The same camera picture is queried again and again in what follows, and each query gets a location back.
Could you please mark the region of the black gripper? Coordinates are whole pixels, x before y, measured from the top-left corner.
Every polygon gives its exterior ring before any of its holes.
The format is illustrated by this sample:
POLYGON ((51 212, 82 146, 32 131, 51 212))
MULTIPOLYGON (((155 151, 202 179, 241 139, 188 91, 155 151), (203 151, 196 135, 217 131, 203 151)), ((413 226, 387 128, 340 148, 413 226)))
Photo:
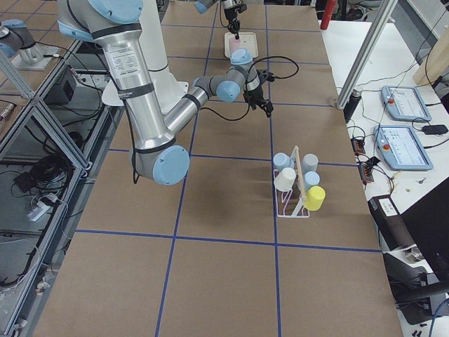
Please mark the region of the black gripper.
POLYGON ((226 0, 224 1, 224 15, 228 22, 227 28, 235 34, 235 39, 240 39, 239 32, 241 22, 238 19, 238 14, 246 11, 246 4, 243 1, 226 0))
POLYGON ((267 117, 271 117, 274 107, 269 99, 264 98, 262 89, 262 85, 266 81, 273 82, 274 74, 268 69, 257 70, 257 76, 243 89, 243 97, 251 109, 259 107, 267 117))

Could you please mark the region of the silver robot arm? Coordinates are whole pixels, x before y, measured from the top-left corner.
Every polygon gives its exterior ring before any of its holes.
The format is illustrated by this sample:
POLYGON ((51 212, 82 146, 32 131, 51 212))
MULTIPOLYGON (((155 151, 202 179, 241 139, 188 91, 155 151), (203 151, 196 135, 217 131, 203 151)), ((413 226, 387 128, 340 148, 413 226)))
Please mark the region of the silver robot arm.
POLYGON ((128 115, 135 178, 174 185, 186 176, 189 153, 176 135, 213 96, 225 102, 243 96, 249 108, 272 113, 262 90, 271 74, 256 69, 244 48, 232 53, 226 74, 183 88, 168 69, 155 1, 59 1, 58 24, 62 34, 102 47, 128 115))
POLYGON ((229 30, 230 33, 234 35, 234 38, 237 41, 239 41, 241 22, 238 19, 238 14, 243 13, 244 11, 247 10, 247 4, 244 3, 243 1, 235 1, 235 0, 226 0, 226 1, 203 0, 203 1, 196 1, 195 7, 200 14, 204 14, 209 8, 211 8, 217 2, 219 3, 226 17, 227 20, 226 28, 229 30))

